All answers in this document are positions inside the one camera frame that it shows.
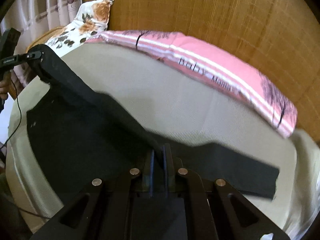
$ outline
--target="beige bed sheet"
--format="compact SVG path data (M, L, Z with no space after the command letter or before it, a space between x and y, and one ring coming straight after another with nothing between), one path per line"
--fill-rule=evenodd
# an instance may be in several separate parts
M296 179L296 147L247 106L144 54L115 45L84 44L62 59L93 90L111 94L149 130L190 145L218 142L279 167L273 201L247 198L280 228L289 229L288 225L297 221L288 222ZM23 118L9 143L6 175L18 205L51 217L62 203L36 162L26 130L26 111L34 107L48 89L47 84L36 78L19 95ZM18 122L15 102L9 132ZM32 231L45 222L29 215L24 218Z

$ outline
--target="pink bedding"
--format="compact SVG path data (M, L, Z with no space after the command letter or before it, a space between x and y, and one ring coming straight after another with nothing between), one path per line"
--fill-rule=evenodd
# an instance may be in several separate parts
M87 43L115 43L156 60L252 106L283 137L292 134L297 109L254 67L228 52L182 33L104 31Z

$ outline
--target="wire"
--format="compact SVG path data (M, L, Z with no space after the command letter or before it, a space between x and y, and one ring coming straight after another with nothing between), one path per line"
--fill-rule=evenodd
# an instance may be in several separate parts
M11 80L13 86L14 86L14 89L16 90L16 95L17 95L17 104L18 104L18 109L19 109L19 112L20 112L20 121L19 121L19 124L17 126L17 128L13 131L13 133L9 136L9 138L5 141L5 143L1 146L0 148L0 151L2 150L2 148L4 147L7 147L7 143L8 141L11 139L11 137L14 135L14 133L18 130L20 124L21 124L21 121L22 121L22 112L21 112L21 109L20 109L20 105L19 105L19 100L18 100L18 91L17 91L17 88L16 88L16 85L14 84L14 82Z
M3 193L1 193L0 196L2 196L2 197L3 197L6 201L8 201L10 204L14 205L14 206L15 206L18 210L20 210L21 212L27 213L27 214L32 215L32 216L35 216L35 217L47 219L47 220L50 219L49 217L45 217L45 216L41 216L41 215L38 215L38 214L34 214L34 213L30 212L30 211L27 211L27 210L25 210L25 209L23 209L23 208L18 207L14 202L12 202L11 200L8 199L7 195L5 195L5 194L3 194Z

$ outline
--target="wooden headboard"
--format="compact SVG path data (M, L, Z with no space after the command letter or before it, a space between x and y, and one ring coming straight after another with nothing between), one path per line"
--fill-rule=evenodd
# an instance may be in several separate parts
M320 25L304 0L115 0L109 29L180 31L230 52L266 74L320 140Z

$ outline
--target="person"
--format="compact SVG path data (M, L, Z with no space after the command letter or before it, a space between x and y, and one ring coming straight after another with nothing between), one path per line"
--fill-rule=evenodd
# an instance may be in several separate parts
M10 82L11 82L11 73L10 71L8 71L4 74L3 80L0 81L0 98L1 99L4 99L4 100L8 99Z

